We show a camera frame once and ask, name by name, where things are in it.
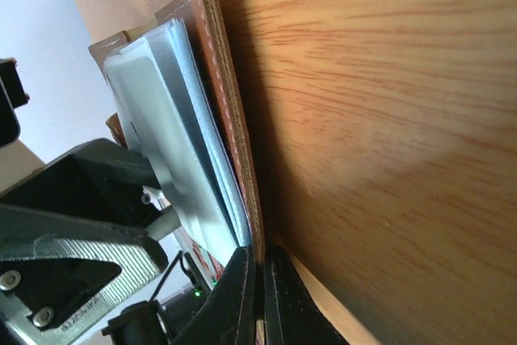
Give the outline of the brown leather card holder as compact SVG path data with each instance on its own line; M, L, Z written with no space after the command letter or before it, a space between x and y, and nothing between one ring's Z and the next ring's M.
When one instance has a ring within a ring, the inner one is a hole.
M219 0L172 0L90 54L174 222L221 264L239 246L262 263L259 190Z

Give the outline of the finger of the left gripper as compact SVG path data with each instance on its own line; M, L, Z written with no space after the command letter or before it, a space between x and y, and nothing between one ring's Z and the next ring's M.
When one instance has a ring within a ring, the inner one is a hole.
M1 342L71 344L160 275L143 229L1 207Z

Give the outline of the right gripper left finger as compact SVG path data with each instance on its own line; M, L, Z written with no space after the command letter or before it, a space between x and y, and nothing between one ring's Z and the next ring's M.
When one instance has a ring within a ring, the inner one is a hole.
M254 344L256 263L250 246L237 248L196 316L173 344Z

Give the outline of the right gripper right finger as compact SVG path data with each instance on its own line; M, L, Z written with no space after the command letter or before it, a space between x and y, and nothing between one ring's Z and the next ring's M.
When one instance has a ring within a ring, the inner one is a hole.
M266 343L347 343L314 303L284 248L267 248L263 277Z

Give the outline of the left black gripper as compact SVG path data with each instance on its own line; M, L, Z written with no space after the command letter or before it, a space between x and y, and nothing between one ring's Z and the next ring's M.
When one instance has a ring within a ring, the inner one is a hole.
M13 58L1 59L1 147L19 138L15 109L29 95ZM78 145L1 193L1 203L146 228L160 216L143 188L161 186L149 160L108 139Z

